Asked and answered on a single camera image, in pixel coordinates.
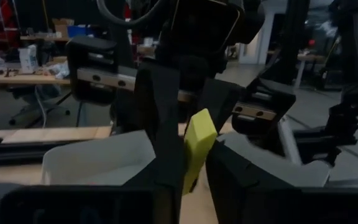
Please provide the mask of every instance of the white box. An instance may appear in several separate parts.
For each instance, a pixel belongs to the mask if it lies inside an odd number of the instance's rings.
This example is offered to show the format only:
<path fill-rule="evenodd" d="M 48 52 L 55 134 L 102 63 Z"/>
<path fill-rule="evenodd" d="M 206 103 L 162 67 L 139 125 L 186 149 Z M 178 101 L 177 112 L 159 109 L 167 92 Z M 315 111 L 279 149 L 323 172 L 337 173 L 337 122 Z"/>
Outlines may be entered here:
<path fill-rule="evenodd" d="M 37 46 L 33 44 L 27 48 L 19 49 L 19 58 L 22 66 L 22 73 L 32 74 L 37 71 Z"/>

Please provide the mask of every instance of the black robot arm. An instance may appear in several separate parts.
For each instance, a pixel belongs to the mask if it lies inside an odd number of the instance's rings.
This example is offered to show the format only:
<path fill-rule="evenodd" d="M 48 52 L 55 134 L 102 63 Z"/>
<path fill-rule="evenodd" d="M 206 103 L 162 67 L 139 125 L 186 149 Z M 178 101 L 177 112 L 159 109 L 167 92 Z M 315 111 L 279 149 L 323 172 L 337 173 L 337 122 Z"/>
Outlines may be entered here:
<path fill-rule="evenodd" d="M 358 129 L 358 0 L 334 1 L 329 10 L 341 36 L 344 88 L 341 103 L 329 110 L 326 131 L 355 140 L 353 135 Z"/>

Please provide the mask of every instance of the yellow block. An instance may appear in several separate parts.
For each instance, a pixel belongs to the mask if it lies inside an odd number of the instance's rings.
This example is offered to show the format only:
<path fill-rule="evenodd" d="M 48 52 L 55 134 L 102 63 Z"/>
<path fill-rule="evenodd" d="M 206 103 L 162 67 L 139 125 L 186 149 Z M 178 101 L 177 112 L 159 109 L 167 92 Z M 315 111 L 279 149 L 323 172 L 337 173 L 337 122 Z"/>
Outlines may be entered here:
<path fill-rule="evenodd" d="M 185 134 L 185 151 L 188 169 L 185 175 L 182 195 L 189 193 L 217 135 L 208 109 L 203 109 L 191 117 L 189 127 Z"/>

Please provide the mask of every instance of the workbench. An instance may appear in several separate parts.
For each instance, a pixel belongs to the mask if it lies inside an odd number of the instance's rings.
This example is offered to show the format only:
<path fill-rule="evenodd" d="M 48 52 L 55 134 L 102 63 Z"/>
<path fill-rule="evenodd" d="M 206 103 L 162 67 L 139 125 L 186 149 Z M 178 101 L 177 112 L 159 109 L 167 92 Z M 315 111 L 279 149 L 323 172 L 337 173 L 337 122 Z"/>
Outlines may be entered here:
<path fill-rule="evenodd" d="M 59 85 L 69 85 L 70 80 L 60 80 L 50 75 L 24 75 L 17 74 L 12 77 L 5 77 L 0 75 L 0 84 L 59 84 Z"/>
<path fill-rule="evenodd" d="M 178 125 L 179 135 L 185 132 L 186 124 Z M 233 131 L 230 123 L 224 124 L 221 134 Z M 90 128 L 50 128 L 1 130 L 0 138 L 4 143 L 59 141 L 68 139 L 100 139 L 110 135 L 111 127 Z M 41 165 L 0 167 L 0 182 L 25 185 L 40 184 Z M 205 168 L 200 172 L 198 184 L 193 193 L 182 197 L 180 223 L 215 224 L 218 223 L 211 193 L 208 187 Z"/>

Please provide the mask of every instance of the office chair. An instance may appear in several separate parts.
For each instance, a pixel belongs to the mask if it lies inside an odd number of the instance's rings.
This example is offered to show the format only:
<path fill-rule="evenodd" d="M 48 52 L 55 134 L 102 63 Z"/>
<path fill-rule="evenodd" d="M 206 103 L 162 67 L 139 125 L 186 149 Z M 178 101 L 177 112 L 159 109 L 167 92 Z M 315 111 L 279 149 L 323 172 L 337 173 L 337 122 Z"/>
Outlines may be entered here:
<path fill-rule="evenodd" d="M 55 105 L 47 102 L 53 98 L 59 97 L 62 92 L 58 85 L 23 85 L 23 86 L 12 86 L 7 89 L 8 92 L 12 93 L 15 99 L 22 98 L 28 105 L 24 106 L 20 112 L 11 117 L 9 121 L 10 125 L 16 124 L 16 118 L 32 111 L 40 111 L 43 119 L 42 128 L 45 127 L 47 122 L 47 113 L 49 109 L 65 109 L 65 114 L 70 115 L 70 110 L 65 107 Z"/>

